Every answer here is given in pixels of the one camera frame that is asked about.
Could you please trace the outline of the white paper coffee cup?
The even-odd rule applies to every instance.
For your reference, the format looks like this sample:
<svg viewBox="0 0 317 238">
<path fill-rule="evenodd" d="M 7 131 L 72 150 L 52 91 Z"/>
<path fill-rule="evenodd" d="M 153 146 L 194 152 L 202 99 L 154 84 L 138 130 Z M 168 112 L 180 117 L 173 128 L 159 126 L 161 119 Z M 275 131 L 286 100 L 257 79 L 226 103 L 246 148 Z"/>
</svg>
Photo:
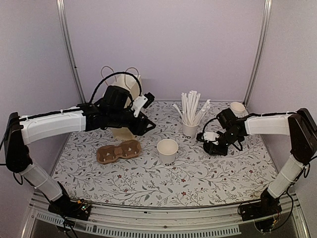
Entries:
<svg viewBox="0 0 317 238">
<path fill-rule="evenodd" d="M 168 166 L 176 159 L 178 143 L 173 139 L 163 139 L 157 144 L 157 151 L 162 165 Z"/>
</svg>

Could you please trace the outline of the brown cardboard cup carrier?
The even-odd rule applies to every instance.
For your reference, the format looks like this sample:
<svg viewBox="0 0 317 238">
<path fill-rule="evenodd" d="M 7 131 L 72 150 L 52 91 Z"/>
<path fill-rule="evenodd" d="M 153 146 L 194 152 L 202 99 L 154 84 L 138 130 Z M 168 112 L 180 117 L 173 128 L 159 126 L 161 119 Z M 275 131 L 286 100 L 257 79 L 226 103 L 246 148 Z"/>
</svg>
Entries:
<svg viewBox="0 0 317 238">
<path fill-rule="evenodd" d="M 100 164 L 114 163 L 118 159 L 136 158 L 141 153 L 141 144 L 137 140 L 123 141 L 119 145 L 102 146 L 97 150 L 97 162 Z"/>
</svg>

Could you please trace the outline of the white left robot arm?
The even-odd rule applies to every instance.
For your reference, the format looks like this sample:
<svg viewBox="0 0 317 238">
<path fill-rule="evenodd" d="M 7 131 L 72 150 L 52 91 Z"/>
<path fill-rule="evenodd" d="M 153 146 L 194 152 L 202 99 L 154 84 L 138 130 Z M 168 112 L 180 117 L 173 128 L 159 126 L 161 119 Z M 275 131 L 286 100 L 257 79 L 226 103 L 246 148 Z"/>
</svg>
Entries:
<svg viewBox="0 0 317 238">
<path fill-rule="evenodd" d="M 82 199 L 71 201 L 64 187 L 31 159 L 28 145 L 48 137 L 95 129 L 126 127 L 134 135 L 144 135 L 154 129 L 155 124 L 141 109 L 147 108 L 155 97 L 147 93 L 140 94 L 136 99 L 131 98 L 127 89 L 109 86 L 104 96 L 96 102 L 34 116 L 21 117 L 18 113 L 11 113 L 1 142 L 5 151 L 5 166 L 42 192 L 62 215 L 87 213 L 87 203 Z M 127 99 L 131 99 L 129 105 L 126 105 Z"/>
</svg>

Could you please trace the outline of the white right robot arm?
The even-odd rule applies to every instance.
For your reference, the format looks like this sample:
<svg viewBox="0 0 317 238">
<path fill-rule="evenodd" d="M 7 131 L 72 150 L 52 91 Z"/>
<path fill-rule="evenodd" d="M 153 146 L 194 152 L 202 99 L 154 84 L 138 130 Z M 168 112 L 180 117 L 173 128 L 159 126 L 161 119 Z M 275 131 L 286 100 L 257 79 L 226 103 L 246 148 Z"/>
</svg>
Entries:
<svg viewBox="0 0 317 238">
<path fill-rule="evenodd" d="M 260 135 L 271 155 L 283 155 L 277 177 L 261 193 L 256 212 L 267 216 L 276 211 L 280 196 L 310 165 L 317 152 L 317 124 L 307 108 L 294 112 L 248 114 L 236 116 L 231 109 L 225 109 L 215 118 L 223 131 L 207 132 L 203 128 L 197 140 L 203 142 L 203 149 L 210 155 L 226 156 L 229 146 L 243 150 L 242 142 L 247 136 Z"/>
</svg>

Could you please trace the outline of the white paper cup far corner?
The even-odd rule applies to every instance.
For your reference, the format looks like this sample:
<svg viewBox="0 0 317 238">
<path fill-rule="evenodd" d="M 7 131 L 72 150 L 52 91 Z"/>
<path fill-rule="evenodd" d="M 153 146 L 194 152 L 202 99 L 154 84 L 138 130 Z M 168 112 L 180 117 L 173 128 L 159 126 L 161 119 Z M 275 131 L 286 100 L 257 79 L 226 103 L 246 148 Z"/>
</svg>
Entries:
<svg viewBox="0 0 317 238">
<path fill-rule="evenodd" d="M 245 115 L 245 106 L 239 102 L 232 102 L 230 104 L 230 109 L 237 117 L 242 117 Z"/>
</svg>

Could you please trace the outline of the floral patterned table mat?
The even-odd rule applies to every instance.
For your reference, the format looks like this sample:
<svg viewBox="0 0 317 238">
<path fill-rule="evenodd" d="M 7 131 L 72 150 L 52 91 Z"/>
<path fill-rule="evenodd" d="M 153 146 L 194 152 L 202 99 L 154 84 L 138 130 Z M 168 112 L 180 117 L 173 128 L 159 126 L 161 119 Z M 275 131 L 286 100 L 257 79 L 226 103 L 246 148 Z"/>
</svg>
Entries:
<svg viewBox="0 0 317 238">
<path fill-rule="evenodd" d="M 210 156 L 201 143 L 190 143 L 172 106 L 179 102 L 156 101 L 145 114 L 156 128 L 138 138 L 137 158 L 102 165 L 97 149 L 118 145 L 111 129 L 73 133 L 52 177 L 73 198 L 94 202 L 147 207 L 209 206 L 258 199 L 277 172 L 259 136 L 248 136 L 243 150 L 230 147 L 227 156 Z M 164 166 L 157 144 L 163 139 L 178 143 L 175 161 Z"/>
</svg>

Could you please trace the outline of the white cup holding straws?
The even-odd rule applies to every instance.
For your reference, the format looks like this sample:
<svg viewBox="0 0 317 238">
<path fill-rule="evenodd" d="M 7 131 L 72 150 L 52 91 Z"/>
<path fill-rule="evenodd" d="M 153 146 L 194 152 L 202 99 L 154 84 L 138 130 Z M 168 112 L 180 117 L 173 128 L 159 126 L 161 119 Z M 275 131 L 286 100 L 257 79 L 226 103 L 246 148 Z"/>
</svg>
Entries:
<svg viewBox="0 0 317 238">
<path fill-rule="evenodd" d="M 197 135 L 197 129 L 198 129 L 198 124 L 195 125 L 189 125 L 185 121 L 182 121 L 182 129 L 183 129 L 183 136 L 185 139 L 188 140 L 194 140 L 196 139 Z"/>
</svg>

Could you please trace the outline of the bundle of white wrapped straws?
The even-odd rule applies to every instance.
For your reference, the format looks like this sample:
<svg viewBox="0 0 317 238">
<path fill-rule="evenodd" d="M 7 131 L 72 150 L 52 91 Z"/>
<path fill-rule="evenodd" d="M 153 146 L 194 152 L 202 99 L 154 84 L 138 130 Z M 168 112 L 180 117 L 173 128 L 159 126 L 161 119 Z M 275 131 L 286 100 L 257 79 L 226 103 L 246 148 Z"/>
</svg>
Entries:
<svg viewBox="0 0 317 238">
<path fill-rule="evenodd" d="M 200 123 L 204 115 L 211 108 L 211 100 L 205 101 L 203 107 L 197 112 L 201 94 L 191 90 L 189 93 L 181 93 L 182 109 L 176 104 L 172 106 L 178 111 L 182 121 L 188 126 L 196 126 Z"/>
</svg>

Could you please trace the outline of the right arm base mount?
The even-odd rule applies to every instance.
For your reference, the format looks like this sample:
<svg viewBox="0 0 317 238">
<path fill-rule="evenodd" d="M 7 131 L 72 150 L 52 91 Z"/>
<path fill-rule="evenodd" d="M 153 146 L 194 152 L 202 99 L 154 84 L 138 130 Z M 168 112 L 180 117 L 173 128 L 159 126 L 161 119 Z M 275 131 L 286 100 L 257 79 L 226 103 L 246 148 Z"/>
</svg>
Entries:
<svg viewBox="0 0 317 238">
<path fill-rule="evenodd" d="M 262 194 L 259 202 L 241 203 L 237 209 L 242 221 L 259 219 L 255 227 L 262 233 L 273 231 L 280 219 L 282 212 L 279 198 L 273 198 L 269 194 Z"/>
</svg>

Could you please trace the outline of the front aluminium rail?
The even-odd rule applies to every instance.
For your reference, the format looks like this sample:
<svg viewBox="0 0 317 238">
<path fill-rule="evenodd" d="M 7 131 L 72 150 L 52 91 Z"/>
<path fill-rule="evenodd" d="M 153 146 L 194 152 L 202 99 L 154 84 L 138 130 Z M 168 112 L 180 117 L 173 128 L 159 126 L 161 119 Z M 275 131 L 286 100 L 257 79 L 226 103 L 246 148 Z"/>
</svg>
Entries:
<svg viewBox="0 0 317 238">
<path fill-rule="evenodd" d="M 48 211 L 48 202 L 35 192 L 22 231 L 24 238 L 308 238 L 310 232 L 297 196 L 280 198 L 276 226 L 264 231 L 271 217 L 244 221 L 241 203 L 182 208 L 150 208 L 93 203 L 87 220 L 63 219 Z"/>
</svg>

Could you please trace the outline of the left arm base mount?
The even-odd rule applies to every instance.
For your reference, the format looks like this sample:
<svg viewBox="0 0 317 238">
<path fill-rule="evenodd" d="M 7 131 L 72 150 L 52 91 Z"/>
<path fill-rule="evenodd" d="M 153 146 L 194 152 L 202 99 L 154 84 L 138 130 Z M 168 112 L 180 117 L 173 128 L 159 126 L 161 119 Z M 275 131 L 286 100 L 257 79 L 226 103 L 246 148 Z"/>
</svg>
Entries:
<svg viewBox="0 0 317 238">
<path fill-rule="evenodd" d="M 48 211 L 61 217 L 87 221 L 91 212 L 91 203 L 83 199 L 72 201 L 68 196 L 63 195 L 56 201 L 50 201 Z"/>
</svg>

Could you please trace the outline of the right aluminium frame post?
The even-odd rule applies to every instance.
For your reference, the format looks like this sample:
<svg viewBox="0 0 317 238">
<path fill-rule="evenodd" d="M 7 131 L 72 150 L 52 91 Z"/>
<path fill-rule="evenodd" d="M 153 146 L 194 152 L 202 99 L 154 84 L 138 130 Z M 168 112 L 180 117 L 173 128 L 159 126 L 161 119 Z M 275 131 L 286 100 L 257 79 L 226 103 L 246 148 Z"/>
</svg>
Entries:
<svg viewBox="0 0 317 238">
<path fill-rule="evenodd" d="M 252 92 L 253 92 L 253 89 L 256 83 L 257 74 L 260 68 L 261 58 L 263 55 L 265 40 L 266 40 L 268 27 L 269 27 L 271 8 L 272 8 L 272 0 L 265 0 L 261 28 L 260 28 L 260 36 L 259 36 L 258 45 L 256 49 L 255 59 L 254 59 L 249 83 L 247 86 L 247 91 L 243 101 L 243 104 L 245 107 L 247 107 L 251 101 Z"/>
</svg>

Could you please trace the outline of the aluminium frame post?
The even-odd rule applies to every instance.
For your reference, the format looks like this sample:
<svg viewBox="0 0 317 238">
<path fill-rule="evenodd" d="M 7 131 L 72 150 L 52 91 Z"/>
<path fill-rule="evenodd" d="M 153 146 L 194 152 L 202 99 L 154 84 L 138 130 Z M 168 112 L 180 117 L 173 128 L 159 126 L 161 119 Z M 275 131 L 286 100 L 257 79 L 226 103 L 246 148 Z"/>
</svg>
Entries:
<svg viewBox="0 0 317 238">
<path fill-rule="evenodd" d="M 252 92 L 253 92 L 253 89 L 256 83 L 257 74 L 260 68 L 261 58 L 263 55 L 265 40 L 266 40 L 268 27 L 269 27 L 271 8 L 272 8 L 272 0 L 265 0 L 261 28 L 260 28 L 260 36 L 259 36 L 258 45 L 256 49 L 255 59 L 254 59 L 249 83 L 247 86 L 247 91 L 243 101 L 243 104 L 245 107 L 247 107 L 251 101 Z"/>
<path fill-rule="evenodd" d="M 70 65 L 70 71 L 75 83 L 75 88 L 76 88 L 80 102 L 85 103 L 86 98 L 85 98 L 84 90 L 82 88 L 82 84 L 79 78 L 78 67 L 75 61 L 75 57 L 74 57 L 74 53 L 73 53 L 73 49 L 71 45 L 71 38 L 70 38 L 69 29 L 68 29 L 66 10 L 65 10 L 65 2 L 63 0 L 57 0 L 56 5 L 57 5 L 57 13 L 59 17 L 62 37 L 64 40 L 66 54 L 67 54 L 69 65 Z"/>
</svg>

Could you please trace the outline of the left aluminium frame post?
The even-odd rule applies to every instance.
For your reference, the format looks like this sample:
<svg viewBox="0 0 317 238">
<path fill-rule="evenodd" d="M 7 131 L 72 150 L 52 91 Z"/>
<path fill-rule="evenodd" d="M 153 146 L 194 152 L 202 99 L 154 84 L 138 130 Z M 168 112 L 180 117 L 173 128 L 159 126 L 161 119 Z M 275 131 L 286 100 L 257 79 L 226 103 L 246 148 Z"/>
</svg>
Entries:
<svg viewBox="0 0 317 238">
<path fill-rule="evenodd" d="M 68 29 L 66 10 L 65 10 L 65 2 L 63 0 L 57 0 L 56 5 L 57 5 L 57 13 L 59 17 L 62 37 L 64 40 L 66 54 L 67 54 L 69 65 L 70 65 L 70 71 L 75 83 L 75 88 L 76 88 L 80 102 L 85 103 L 86 98 L 85 98 L 84 90 L 82 88 L 82 84 L 79 78 L 78 67 L 75 61 L 75 57 L 74 57 L 74 53 L 73 53 L 73 49 L 71 45 L 71 38 L 70 38 L 69 29 Z"/>
</svg>

